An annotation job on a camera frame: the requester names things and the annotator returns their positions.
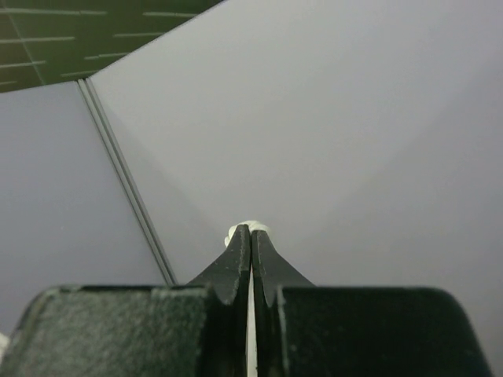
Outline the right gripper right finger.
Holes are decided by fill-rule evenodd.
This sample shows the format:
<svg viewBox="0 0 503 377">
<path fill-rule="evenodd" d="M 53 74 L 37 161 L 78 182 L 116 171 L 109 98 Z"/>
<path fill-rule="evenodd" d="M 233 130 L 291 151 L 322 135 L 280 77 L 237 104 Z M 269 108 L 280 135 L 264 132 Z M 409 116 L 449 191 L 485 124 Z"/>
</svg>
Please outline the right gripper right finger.
<svg viewBox="0 0 503 377">
<path fill-rule="evenodd" d="M 313 287 L 276 250 L 264 230 L 251 233 L 255 326 L 259 376 L 285 376 L 277 297 L 283 287 Z"/>
</svg>

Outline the white t shirt red print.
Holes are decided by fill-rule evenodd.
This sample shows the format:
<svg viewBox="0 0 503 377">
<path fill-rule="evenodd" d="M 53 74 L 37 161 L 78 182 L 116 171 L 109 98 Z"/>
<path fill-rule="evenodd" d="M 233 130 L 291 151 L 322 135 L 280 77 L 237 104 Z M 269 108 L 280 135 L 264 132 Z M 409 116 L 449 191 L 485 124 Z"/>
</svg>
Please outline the white t shirt red print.
<svg viewBox="0 0 503 377">
<path fill-rule="evenodd" d="M 256 220 L 242 221 L 242 222 L 239 222 L 235 225 L 232 225 L 229 228 L 228 233 L 224 239 L 225 247 L 229 246 L 231 239 L 233 238 L 235 232 L 237 231 L 237 228 L 242 225 L 246 225 L 248 227 L 248 231 L 250 233 L 262 231 L 262 232 L 265 232 L 266 234 L 270 235 L 270 227 L 263 224 L 262 222 L 256 221 Z"/>
</svg>

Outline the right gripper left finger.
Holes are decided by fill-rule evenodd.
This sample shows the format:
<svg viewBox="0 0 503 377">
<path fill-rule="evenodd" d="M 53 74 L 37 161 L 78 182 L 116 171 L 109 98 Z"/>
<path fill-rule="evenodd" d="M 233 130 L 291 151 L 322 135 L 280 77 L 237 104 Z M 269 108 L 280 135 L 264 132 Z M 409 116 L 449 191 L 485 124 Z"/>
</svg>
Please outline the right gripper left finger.
<svg viewBox="0 0 503 377">
<path fill-rule="evenodd" d="M 199 376 L 247 375 L 251 233 L 238 225 L 226 249 L 187 283 L 207 292 Z"/>
</svg>

